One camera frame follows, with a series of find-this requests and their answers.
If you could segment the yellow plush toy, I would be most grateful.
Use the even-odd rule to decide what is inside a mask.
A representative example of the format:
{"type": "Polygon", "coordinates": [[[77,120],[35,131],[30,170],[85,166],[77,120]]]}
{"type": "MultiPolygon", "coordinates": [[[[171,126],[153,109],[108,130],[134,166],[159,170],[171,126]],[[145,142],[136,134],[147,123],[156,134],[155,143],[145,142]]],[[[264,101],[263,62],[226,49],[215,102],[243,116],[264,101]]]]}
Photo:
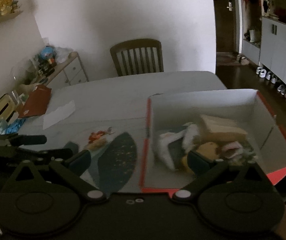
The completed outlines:
{"type": "Polygon", "coordinates": [[[219,145],[215,142],[206,142],[196,150],[189,151],[182,158],[184,169],[195,175],[206,173],[214,166],[215,160],[219,159],[218,149],[219,145]]]}

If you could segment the beige sponge block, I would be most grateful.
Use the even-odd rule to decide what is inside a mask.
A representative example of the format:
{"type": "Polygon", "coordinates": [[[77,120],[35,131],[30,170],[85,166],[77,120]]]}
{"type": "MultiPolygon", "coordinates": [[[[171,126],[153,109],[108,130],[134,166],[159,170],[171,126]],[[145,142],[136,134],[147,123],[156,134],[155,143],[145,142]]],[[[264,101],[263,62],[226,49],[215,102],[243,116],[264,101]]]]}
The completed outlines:
{"type": "Polygon", "coordinates": [[[219,118],[210,115],[200,115],[201,138],[208,142],[244,141],[247,131],[232,119],[219,118]]]}

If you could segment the red cardboard storage box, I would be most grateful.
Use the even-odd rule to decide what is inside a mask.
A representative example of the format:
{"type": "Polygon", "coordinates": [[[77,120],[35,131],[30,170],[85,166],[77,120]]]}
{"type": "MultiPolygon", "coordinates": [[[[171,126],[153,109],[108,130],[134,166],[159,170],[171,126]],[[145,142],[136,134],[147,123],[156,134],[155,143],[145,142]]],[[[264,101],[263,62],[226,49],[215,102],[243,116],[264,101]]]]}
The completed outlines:
{"type": "Polygon", "coordinates": [[[140,188],[173,194],[216,161],[256,162],[286,176],[286,133],[259,91],[229,89],[148,98],[140,188]]]}

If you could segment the small pink white bottle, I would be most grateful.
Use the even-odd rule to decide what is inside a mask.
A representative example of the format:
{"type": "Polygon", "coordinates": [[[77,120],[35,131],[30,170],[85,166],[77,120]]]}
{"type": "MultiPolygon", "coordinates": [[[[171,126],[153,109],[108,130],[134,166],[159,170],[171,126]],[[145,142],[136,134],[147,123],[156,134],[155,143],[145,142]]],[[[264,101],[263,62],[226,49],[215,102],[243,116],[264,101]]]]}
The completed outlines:
{"type": "Polygon", "coordinates": [[[223,158],[231,159],[243,153],[243,146],[238,142],[230,142],[221,148],[220,156],[223,158]]]}

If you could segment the yellow tissue box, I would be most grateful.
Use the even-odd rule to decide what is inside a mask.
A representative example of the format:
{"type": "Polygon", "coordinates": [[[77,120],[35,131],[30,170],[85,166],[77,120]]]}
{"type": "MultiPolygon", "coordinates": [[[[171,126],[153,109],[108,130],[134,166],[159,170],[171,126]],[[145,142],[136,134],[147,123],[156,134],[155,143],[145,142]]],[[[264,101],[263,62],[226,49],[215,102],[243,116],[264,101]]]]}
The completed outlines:
{"type": "Polygon", "coordinates": [[[14,115],[16,110],[16,104],[9,94],[4,94],[0,98],[0,119],[4,119],[9,122],[9,120],[14,115]]]}

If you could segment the red snack wrapper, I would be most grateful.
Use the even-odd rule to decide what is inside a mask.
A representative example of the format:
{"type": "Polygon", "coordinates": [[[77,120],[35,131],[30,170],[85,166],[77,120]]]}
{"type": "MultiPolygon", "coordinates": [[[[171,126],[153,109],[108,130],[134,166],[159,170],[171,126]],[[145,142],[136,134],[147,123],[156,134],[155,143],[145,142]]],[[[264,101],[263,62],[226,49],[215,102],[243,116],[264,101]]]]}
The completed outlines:
{"type": "Polygon", "coordinates": [[[97,132],[92,132],[88,137],[88,143],[84,146],[85,150],[96,151],[100,148],[106,146],[111,139],[113,138],[113,134],[115,131],[112,127],[109,127],[106,130],[100,130],[97,132]]]}

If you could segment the white paper sheet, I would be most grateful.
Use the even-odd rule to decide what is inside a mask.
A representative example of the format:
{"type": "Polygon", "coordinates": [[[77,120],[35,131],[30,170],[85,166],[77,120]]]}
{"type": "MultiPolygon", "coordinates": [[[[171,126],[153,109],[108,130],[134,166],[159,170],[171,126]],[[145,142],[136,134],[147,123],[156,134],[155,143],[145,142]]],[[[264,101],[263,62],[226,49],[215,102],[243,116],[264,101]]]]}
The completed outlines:
{"type": "Polygon", "coordinates": [[[58,122],[68,118],[76,111],[74,100],[64,106],[58,107],[56,110],[46,114],[43,119],[43,130],[57,124],[58,122]]]}

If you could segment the dark green patterned mat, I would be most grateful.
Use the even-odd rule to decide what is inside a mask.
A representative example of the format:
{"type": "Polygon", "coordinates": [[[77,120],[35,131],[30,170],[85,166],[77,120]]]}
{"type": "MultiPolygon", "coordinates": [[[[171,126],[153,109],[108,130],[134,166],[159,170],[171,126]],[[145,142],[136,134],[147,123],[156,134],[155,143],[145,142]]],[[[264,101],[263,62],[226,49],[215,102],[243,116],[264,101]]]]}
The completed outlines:
{"type": "Polygon", "coordinates": [[[118,192],[133,175],[137,157],[134,139],[123,132],[92,158],[88,172],[101,191],[106,194],[118,192]]]}

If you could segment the white drawer cabinet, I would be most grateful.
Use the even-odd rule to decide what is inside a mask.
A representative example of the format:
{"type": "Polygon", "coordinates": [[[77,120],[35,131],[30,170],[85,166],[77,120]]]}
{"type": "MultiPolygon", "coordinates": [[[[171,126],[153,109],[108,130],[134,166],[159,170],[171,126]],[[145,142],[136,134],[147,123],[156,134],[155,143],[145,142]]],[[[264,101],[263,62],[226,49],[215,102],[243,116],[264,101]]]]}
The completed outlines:
{"type": "Polygon", "coordinates": [[[88,81],[80,56],[78,52],[73,51],[66,61],[54,67],[54,72],[51,75],[48,77],[40,76],[32,84],[40,83],[52,90],[58,90],[88,81]]]}

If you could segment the blue globe toy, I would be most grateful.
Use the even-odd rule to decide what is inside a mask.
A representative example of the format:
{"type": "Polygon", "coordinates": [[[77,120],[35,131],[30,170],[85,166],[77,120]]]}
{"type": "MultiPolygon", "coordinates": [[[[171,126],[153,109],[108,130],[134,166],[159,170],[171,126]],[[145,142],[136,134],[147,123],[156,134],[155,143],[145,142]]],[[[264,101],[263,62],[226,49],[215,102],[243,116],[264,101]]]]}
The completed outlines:
{"type": "Polygon", "coordinates": [[[55,56],[56,53],[54,48],[46,46],[40,51],[38,58],[42,61],[47,61],[48,63],[53,64],[55,63],[55,56]]]}

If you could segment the dark wooden chair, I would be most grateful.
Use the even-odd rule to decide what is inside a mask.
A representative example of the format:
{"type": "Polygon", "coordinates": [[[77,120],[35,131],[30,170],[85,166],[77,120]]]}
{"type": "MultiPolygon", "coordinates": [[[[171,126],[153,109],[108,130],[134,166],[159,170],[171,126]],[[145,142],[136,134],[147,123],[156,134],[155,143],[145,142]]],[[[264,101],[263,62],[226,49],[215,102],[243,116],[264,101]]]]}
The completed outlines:
{"type": "Polygon", "coordinates": [[[163,68],[161,42],[139,38],[118,43],[110,48],[118,76],[161,73],[163,68]]]}

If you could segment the dark entrance door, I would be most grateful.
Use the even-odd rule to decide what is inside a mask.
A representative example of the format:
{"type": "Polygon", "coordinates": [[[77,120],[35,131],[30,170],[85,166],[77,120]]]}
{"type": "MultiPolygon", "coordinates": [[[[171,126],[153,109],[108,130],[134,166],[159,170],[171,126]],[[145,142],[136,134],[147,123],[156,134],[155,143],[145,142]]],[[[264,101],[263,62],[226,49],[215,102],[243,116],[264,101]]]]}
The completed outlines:
{"type": "Polygon", "coordinates": [[[237,51],[237,2],[236,0],[213,0],[215,15],[216,51],[237,51]]]}

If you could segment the white shoe cabinet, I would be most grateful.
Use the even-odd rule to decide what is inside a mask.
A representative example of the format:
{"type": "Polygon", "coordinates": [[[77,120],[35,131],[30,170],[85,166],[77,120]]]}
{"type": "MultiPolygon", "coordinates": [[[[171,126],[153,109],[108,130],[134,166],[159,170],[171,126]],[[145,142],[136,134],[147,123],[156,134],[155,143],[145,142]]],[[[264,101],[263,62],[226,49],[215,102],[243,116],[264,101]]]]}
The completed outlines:
{"type": "Polygon", "coordinates": [[[286,0],[242,0],[243,54],[286,93],[286,0]]]}

